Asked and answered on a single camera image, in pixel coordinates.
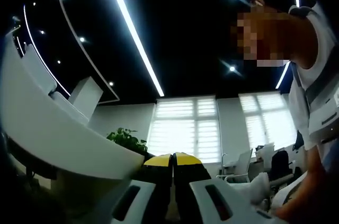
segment potted plant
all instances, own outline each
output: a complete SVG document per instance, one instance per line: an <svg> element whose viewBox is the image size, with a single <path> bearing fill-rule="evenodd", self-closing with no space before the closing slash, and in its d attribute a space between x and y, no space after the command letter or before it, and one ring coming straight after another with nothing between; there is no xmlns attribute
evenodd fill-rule
<svg viewBox="0 0 339 224"><path fill-rule="evenodd" d="M154 155L147 152L146 140L140 140L132 136L133 132L136 130L119 128L116 132L111 132L107 139L115 142L118 145L121 145L131 151L134 151L138 154L145 156L145 161L152 158Z"/></svg>

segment white roller blind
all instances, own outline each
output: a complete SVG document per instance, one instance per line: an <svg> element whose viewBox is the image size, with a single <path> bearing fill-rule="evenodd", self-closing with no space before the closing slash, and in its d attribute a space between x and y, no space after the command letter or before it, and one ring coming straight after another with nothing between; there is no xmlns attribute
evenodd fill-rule
<svg viewBox="0 0 339 224"><path fill-rule="evenodd" d="M220 162L220 132L213 97L159 101L147 140L154 155L184 152L203 163Z"/></svg>
<svg viewBox="0 0 339 224"><path fill-rule="evenodd" d="M249 146L273 142L276 150L292 145L297 138L290 111L278 92L239 95L245 114Z"/></svg>

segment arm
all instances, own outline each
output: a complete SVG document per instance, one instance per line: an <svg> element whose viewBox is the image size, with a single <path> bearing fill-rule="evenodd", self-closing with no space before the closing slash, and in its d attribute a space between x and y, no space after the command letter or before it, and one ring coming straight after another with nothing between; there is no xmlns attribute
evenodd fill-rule
<svg viewBox="0 0 339 224"><path fill-rule="evenodd" d="M324 183L326 173L316 146L307 151L307 164L307 176L297 190L295 198L277 209L275 213L277 217L283 220L293 222L297 216L306 214L311 196L314 195Z"/></svg>

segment person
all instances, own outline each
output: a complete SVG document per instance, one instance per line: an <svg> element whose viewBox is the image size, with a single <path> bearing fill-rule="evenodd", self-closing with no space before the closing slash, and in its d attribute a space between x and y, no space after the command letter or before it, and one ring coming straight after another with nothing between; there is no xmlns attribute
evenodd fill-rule
<svg viewBox="0 0 339 224"><path fill-rule="evenodd" d="M237 21L242 28L238 47L244 59L256 59L258 66L281 66L290 60L296 64L302 87L307 89L322 72L336 45L323 10L316 4L302 18L279 12L263 0L253 0L252 4L251 11L240 14ZM339 159L339 142L310 141L307 107L295 79L289 100L293 121L304 139L308 171L294 198L275 214L289 223L314 222L324 214L335 213L337 199L331 200L331 196L338 191L334 184L338 181L335 163Z"/></svg>

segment window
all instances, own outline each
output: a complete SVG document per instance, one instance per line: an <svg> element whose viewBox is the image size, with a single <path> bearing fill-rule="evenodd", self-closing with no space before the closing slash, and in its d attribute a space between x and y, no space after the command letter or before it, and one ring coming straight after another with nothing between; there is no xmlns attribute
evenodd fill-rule
<svg viewBox="0 0 339 224"><path fill-rule="evenodd" d="M291 113L278 92L239 95L245 114L249 146L274 143L274 149L294 144L297 138Z"/></svg>
<svg viewBox="0 0 339 224"><path fill-rule="evenodd" d="M160 100L147 140L148 152L184 152L203 163L220 162L220 133L214 97Z"/></svg>

